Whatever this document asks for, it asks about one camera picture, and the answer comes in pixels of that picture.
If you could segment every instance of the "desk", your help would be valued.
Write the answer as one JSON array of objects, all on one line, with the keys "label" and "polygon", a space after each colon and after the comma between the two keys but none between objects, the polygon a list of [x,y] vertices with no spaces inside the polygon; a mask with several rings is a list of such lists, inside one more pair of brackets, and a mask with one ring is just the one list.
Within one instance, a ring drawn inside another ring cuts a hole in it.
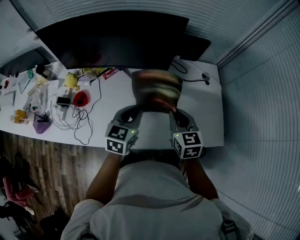
[{"label": "desk", "polygon": [[[173,72],[184,79],[194,80],[201,78],[202,71],[195,65],[187,61],[181,63],[188,69],[188,74],[181,74],[172,66],[169,71]],[[178,101],[178,108],[192,115],[197,123],[197,126],[202,131],[203,142],[205,147],[217,147],[224,145],[224,127],[223,127],[223,106],[221,96],[221,85],[219,82],[217,66],[193,62],[210,76],[210,85],[204,82],[184,82],[182,92]],[[67,70],[59,63],[51,64],[52,71],[58,78],[64,79],[68,72],[76,70]],[[48,97],[58,92],[59,81],[51,81],[48,87]],[[90,138],[88,146],[104,147],[104,135],[107,124],[113,119],[115,113],[123,107],[135,105],[135,98],[131,88],[131,79],[123,72],[117,72],[108,80],[100,77],[102,99],[98,101],[93,111],[89,114],[93,125],[93,135]],[[34,86],[34,82],[30,82],[23,94],[20,94],[19,89],[16,91],[15,106],[5,106],[0,111],[0,130],[10,132],[17,135],[22,135],[30,138],[36,138],[57,143],[67,143],[81,145],[74,139],[73,130],[59,130],[53,124],[43,134],[36,134],[32,124],[18,125],[10,121],[10,116],[16,109],[22,109],[28,91]],[[89,111],[92,104],[99,99],[98,81],[93,81],[90,87],[80,87],[80,90],[86,89],[89,91],[91,101],[84,109]],[[48,100],[48,108],[50,101],[56,102],[55,96]],[[66,121],[70,124],[74,121],[72,118],[72,109],[69,108],[66,115]],[[139,139],[137,140],[134,149],[170,149],[170,124],[169,116],[164,113],[146,112],[143,114],[139,127]],[[82,142],[87,143],[90,136],[90,127],[86,122],[84,126],[77,130],[76,136]]]}]

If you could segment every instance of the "black monitor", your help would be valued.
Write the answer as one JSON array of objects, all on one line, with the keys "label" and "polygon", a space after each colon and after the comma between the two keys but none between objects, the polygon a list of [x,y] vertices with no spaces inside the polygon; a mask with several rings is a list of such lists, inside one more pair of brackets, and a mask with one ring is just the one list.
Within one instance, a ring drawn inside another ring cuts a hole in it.
[{"label": "black monitor", "polygon": [[67,68],[167,70],[188,18],[148,11],[101,12],[36,32]]}]

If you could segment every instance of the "floor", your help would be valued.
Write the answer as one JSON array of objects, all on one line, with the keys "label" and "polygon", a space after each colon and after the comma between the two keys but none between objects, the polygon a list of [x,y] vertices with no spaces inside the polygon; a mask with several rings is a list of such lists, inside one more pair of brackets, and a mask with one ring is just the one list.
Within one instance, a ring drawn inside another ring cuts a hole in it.
[{"label": "floor", "polygon": [[[14,162],[20,152],[30,163],[31,178],[40,191],[29,200],[35,219],[52,215],[57,208],[71,216],[75,205],[85,198],[86,190],[105,157],[104,148],[74,146],[31,139],[6,132],[3,134],[3,154]],[[39,225],[31,226],[39,236]]]}]

